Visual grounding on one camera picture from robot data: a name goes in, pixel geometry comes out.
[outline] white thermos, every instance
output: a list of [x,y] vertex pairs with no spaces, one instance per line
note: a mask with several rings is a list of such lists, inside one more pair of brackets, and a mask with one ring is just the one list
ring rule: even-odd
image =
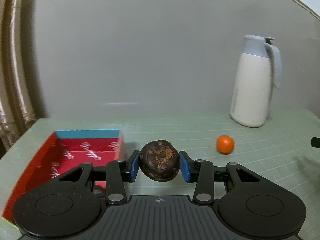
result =
[[281,56],[270,37],[246,35],[233,90],[230,116],[248,127],[262,126],[268,115],[272,86],[280,87]]

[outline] green cutting mat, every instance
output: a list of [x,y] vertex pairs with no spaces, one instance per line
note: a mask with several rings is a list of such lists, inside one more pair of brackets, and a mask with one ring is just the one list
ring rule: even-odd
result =
[[21,237],[19,229],[7,221],[5,218],[0,217],[0,239],[1,240],[16,240]]
[[[216,166],[240,163],[250,170],[298,195],[307,207],[307,217],[299,235],[304,240],[320,239],[320,150],[310,146],[320,137],[320,120],[308,110],[279,110],[271,113],[261,128],[246,128],[233,122],[228,113],[193,114],[155,118],[39,120],[0,160],[0,205],[24,167],[53,130],[120,128],[130,154],[150,141],[165,139],[193,159],[205,159]],[[218,136],[232,136],[236,146],[230,155],[215,149]],[[139,171],[127,184],[130,194],[192,196],[195,184],[186,184],[179,174],[169,182],[156,182]],[[216,196],[224,194],[221,183]]]

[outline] black circular pad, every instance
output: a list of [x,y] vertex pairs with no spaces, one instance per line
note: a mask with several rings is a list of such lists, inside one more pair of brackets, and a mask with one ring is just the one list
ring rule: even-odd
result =
[[241,235],[282,239],[300,230],[306,208],[295,194],[272,182],[242,182],[221,198],[218,213]]
[[268,195],[253,196],[247,200],[246,205],[253,214],[263,217],[275,216],[283,210],[281,200]]
[[141,149],[139,166],[150,179],[169,181],[179,172],[179,153],[168,141],[153,141]]
[[20,196],[13,206],[17,226],[37,238],[60,238],[79,233],[100,214],[100,202],[90,191],[73,187],[37,190]]
[[56,216],[68,212],[72,208],[72,205],[73,201],[71,198],[64,195],[52,194],[40,198],[36,203],[36,209],[41,214]]

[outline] thermos handle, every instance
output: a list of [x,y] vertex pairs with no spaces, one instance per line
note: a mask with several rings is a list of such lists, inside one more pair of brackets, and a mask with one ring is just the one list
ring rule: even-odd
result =
[[281,55],[280,51],[276,46],[273,46],[271,44],[265,43],[266,49],[270,50],[273,56],[274,60],[274,85],[276,88],[280,87],[280,81],[281,81]]

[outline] metal screw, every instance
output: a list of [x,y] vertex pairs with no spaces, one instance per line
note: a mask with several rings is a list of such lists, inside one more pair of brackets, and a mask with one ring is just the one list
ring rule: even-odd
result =
[[199,201],[209,201],[211,199],[211,196],[207,193],[201,193],[196,195],[196,199]]
[[108,196],[108,199],[113,201],[113,202],[123,200],[123,198],[124,198],[124,196],[122,194],[119,194],[119,193],[113,193],[113,194],[110,194]]

